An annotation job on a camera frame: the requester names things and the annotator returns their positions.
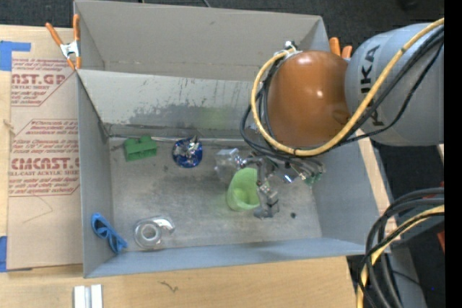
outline green cup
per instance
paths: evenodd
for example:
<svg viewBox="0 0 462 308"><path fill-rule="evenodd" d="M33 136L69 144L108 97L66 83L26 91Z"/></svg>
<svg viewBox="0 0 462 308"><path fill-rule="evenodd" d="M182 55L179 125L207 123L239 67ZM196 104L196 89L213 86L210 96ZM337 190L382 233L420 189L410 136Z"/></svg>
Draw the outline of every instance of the green cup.
<svg viewBox="0 0 462 308"><path fill-rule="evenodd" d="M256 182L254 168L243 168L235 173L226 193L226 201L233 211L247 211L260 205Z"/></svg>

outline box floor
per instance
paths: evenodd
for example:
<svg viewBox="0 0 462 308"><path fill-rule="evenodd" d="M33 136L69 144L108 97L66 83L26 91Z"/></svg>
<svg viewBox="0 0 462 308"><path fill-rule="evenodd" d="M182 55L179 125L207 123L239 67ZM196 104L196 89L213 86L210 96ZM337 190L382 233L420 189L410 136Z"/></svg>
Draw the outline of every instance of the box floor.
<svg viewBox="0 0 462 308"><path fill-rule="evenodd" d="M301 180L287 184L272 177L280 212L258 219L253 211L237 212L226 203L227 184L215 172L220 149L246 148L204 143L201 163L179 167L171 156L174 142L157 142L155 157L127 162L122 138L110 140L114 227L128 242L128 251L143 250L134 240L140 219L169 216L175 231L162 238L163 247L225 245L321 237L312 188Z"/></svg>

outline yellow cable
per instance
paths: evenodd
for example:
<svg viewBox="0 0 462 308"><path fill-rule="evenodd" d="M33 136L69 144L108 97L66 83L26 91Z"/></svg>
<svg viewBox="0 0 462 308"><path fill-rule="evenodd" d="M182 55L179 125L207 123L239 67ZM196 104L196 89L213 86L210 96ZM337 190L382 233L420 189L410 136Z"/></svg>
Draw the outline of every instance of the yellow cable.
<svg viewBox="0 0 462 308"><path fill-rule="evenodd" d="M314 148L314 149L296 149L292 148L291 146L286 146L284 144L279 143L276 139L271 137L271 135L266 132L265 128L261 124L261 121L258 117L258 111L256 107L256 95L257 95L257 90L258 90L258 84L260 83L261 77L263 74L266 72L269 67L273 65L275 61L278 59L282 58L283 56L287 55L290 50L285 50L282 51L281 53L276 54L271 58L269 61L267 61L260 69L260 71L257 73L257 76L255 78L255 81L253 82L253 88L252 92L250 94L250 106L252 108L252 115L253 119L261 133L261 135L276 149L283 151L288 154L292 154L298 157L311 157L315 155L322 154L325 151L328 151L330 148L338 144L340 140L345 137L345 135L348 134L349 130L354 126L354 124L359 120L361 115L364 113L366 110L367 106L370 104L371 100L379 90L380 86L382 83L385 81L387 76L390 74L391 69L395 66L395 64L399 61L399 59L402 57L402 55L415 44L421 37L426 35L428 32L431 30L435 29L436 27L443 25L444 24L444 18L439 19L438 21L435 21L429 25L427 25L423 30L419 31L417 34L415 34L404 46L396 52L394 57L388 62L388 64L385 66L383 69L382 73L380 76L377 78L377 81L374 83L372 86L371 90L367 93L366 97L364 100L361 102L359 107L356 109L356 112L353 114L353 116L349 119L349 121L346 123L346 125L327 143Z"/></svg>
<svg viewBox="0 0 462 308"><path fill-rule="evenodd" d="M444 205L441 205L441 206L436 206L434 208L431 208L431 209L427 209L426 211L423 211L419 214L417 214L416 216L406 220L400 227L404 227L403 230L397 234L393 239L391 240L388 240L388 242L386 242L382 247L380 247L379 249L377 249L373 254L371 254L370 256L370 260L371 260L371 263L372 265L375 264L375 262L377 262L378 258L382 255L383 251L387 248L387 246L389 246L389 244L391 244L397 237L399 237L400 235L402 235L404 232L410 230L411 228L413 228L414 226L416 226L417 224L425 221L425 219L419 219L418 221L416 221L415 223L412 223L414 222L415 219L418 219L419 217L422 217L422 216L427 216L427 215L430 215L430 214L436 214L436 213L444 213L445 211L445 206ZM366 283L367 283L367 280L369 278L369 270L367 268L367 265L365 265L362 270L361 270L361 275L360 275L360 279L361 279L361 283L363 286L366 286ZM356 293L356 307L357 308L363 308L364 307L364 294L361 290L361 286L358 285L357 287L357 293Z"/></svg>

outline wooden surface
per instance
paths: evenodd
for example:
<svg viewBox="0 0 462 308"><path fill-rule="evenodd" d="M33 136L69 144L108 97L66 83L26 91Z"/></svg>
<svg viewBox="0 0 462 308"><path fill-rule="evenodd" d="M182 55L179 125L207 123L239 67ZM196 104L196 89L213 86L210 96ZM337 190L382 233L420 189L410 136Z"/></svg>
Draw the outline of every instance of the wooden surface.
<svg viewBox="0 0 462 308"><path fill-rule="evenodd" d="M0 236L6 234L9 90L0 71ZM72 307L75 286L103 285L109 307L353 308L344 257L84 279L81 265L0 273L0 307Z"/></svg>

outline gray bin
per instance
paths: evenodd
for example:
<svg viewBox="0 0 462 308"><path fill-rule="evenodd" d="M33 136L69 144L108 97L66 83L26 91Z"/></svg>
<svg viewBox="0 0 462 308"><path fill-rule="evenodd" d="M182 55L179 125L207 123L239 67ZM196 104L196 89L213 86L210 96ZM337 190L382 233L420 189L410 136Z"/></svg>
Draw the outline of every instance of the gray bin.
<svg viewBox="0 0 462 308"><path fill-rule="evenodd" d="M239 133L253 79L286 40L328 50L318 16L76 0L82 69L77 99L85 277L356 255L379 215L358 143L319 157L313 186L271 178L281 211L231 211L214 170L220 149L249 152ZM126 137L157 138L157 155L127 162ZM204 157L174 163L176 138L198 135ZM375 153L367 153L375 161ZM93 232L102 214L128 242L115 254ZM140 219L168 215L162 248L134 241Z"/></svg>

